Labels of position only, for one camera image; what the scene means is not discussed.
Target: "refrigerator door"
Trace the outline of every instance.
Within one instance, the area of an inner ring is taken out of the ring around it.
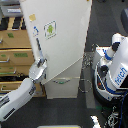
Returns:
[[[45,84],[83,56],[92,0],[20,0],[20,4],[35,60],[40,58],[36,38],[47,59]]]

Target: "floor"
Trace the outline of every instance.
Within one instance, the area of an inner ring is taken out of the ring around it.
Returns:
[[[104,3],[93,0],[86,53],[92,54],[92,44],[110,46],[114,33],[127,36],[120,21],[121,11],[126,7],[126,0],[107,0]],[[80,81],[80,88],[85,91],[91,87],[87,81],[91,81],[90,70],[88,67],[81,72],[81,79],[85,81]],[[37,128],[41,125],[79,125],[81,128],[92,128],[91,115],[98,117],[103,128],[105,118],[101,113],[100,103],[93,96],[93,90],[86,93],[79,90],[77,99],[33,98],[3,122],[2,128]]]

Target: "wooden cabinet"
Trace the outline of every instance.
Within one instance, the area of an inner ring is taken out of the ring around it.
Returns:
[[[10,91],[18,89],[21,83],[22,81],[0,82],[0,94],[4,95]],[[35,84],[35,86],[36,86],[35,97],[45,97],[44,86],[40,86],[40,84]]]
[[[27,30],[0,31],[0,48],[31,48]]]
[[[0,95],[17,89],[22,80],[6,80],[15,77],[28,77],[29,69],[34,63],[34,57],[29,42],[27,30],[21,30],[23,18],[19,29],[13,30],[15,18],[9,18],[7,30],[0,31]],[[45,96],[44,87],[36,84],[35,97]]]
[[[0,66],[32,65],[33,63],[32,49],[0,50]]]

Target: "white robot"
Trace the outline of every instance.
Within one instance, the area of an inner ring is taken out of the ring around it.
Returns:
[[[40,83],[45,78],[47,64],[43,58],[38,38],[37,43],[40,59],[31,66],[29,78],[25,78],[18,89],[7,93],[0,99],[0,122],[6,121],[15,111],[30,101],[36,91],[34,84]]]
[[[103,104],[117,104],[128,90],[128,37],[117,33],[112,46],[97,47],[92,68],[95,96]]]

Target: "refrigerator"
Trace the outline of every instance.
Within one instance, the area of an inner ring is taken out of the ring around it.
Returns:
[[[47,60],[47,99],[77,98],[92,0],[20,0],[35,60]]]

